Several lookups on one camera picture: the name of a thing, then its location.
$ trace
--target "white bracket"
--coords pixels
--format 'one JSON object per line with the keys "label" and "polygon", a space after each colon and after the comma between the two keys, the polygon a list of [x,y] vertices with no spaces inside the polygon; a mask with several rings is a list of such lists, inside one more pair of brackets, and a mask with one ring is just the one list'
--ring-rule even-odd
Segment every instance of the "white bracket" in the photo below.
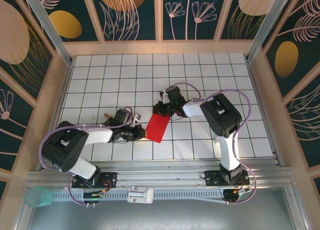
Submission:
{"label": "white bracket", "polygon": [[151,187],[132,186],[128,191],[128,202],[150,204],[154,200],[154,189]]}

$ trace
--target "green cup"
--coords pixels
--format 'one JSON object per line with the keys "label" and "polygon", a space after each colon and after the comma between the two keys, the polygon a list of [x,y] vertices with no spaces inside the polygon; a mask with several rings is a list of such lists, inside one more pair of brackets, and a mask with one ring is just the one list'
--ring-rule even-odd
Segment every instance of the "green cup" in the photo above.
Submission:
{"label": "green cup", "polygon": [[42,186],[32,187],[25,195],[24,201],[30,207],[47,206],[54,200],[54,194]]}

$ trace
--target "white grid board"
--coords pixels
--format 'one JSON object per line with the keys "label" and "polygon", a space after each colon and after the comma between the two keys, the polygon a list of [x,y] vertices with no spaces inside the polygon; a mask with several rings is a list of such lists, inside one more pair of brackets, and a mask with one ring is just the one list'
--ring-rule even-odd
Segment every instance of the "white grid board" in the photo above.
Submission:
{"label": "white grid board", "polygon": [[[252,103],[249,122],[239,133],[240,157],[273,157],[255,92],[242,54],[145,54],[77,56],[63,104],[60,121],[97,124],[117,109],[131,106],[141,114],[143,128],[160,100],[159,91],[169,85],[187,82],[210,96],[221,89],[239,89]],[[197,92],[179,85],[185,99]],[[244,119],[246,100],[236,93],[225,93]],[[174,116],[162,142],[147,139],[135,142],[100,143],[86,146],[81,156],[90,161],[163,160],[220,158],[215,134],[203,116]]]}

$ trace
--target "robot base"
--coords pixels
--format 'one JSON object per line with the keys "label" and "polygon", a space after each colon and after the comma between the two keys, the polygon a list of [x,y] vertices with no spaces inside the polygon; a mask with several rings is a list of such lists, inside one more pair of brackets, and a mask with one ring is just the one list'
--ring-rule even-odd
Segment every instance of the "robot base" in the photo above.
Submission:
{"label": "robot base", "polygon": [[116,172],[101,172],[99,182],[95,186],[88,187],[83,179],[78,175],[73,177],[72,188],[106,188],[106,184],[110,187],[109,182],[111,182],[110,188],[115,188],[117,183],[117,173]]}
{"label": "robot base", "polygon": [[241,186],[250,185],[248,172],[242,170],[240,175],[238,175],[237,180],[228,183],[226,179],[222,176],[221,170],[215,171],[205,171],[204,179],[207,186]]}

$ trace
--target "red block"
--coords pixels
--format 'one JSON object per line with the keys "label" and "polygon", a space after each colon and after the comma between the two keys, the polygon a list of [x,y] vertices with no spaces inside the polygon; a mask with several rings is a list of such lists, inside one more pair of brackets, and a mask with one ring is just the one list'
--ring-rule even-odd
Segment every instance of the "red block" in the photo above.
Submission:
{"label": "red block", "polygon": [[146,127],[146,139],[161,143],[169,121],[169,116],[152,114],[149,124]]}

